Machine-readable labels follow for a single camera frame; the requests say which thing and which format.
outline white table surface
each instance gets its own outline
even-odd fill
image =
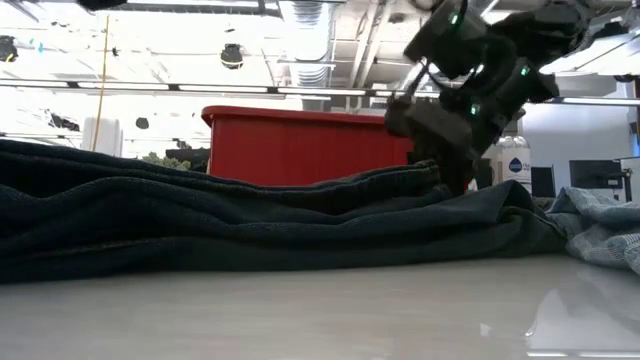
[[[640,359],[640,276],[566,257],[0,287],[0,360]]]

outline dark jeans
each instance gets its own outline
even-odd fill
[[[0,141],[0,168],[0,282],[404,265],[565,244],[517,183],[451,198],[430,162],[273,188]]]

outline yellow pole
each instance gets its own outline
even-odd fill
[[[98,133],[100,133],[100,118],[102,117],[102,98],[104,97],[104,82],[107,79],[107,49],[109,47],[109,16],[107,15],[107,26],[104,32],[104,51],[102,54],[102,86],[100,86],[100,100],[98,101],[98,117],[96,118],[96,127],[93,132],[93,143],[91,143],[91,151],[96,151],[98,143]]]

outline white bottle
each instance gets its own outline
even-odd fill
[[[531,148],[522,136],[505,136],[497,143],[491,162],[493,185],[515,180],[531,193]]]

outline red storage bin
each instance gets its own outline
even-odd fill
[[[379,116],[210,106],[209,174],[260,185],[308,185],[407,163],[411,141]]]

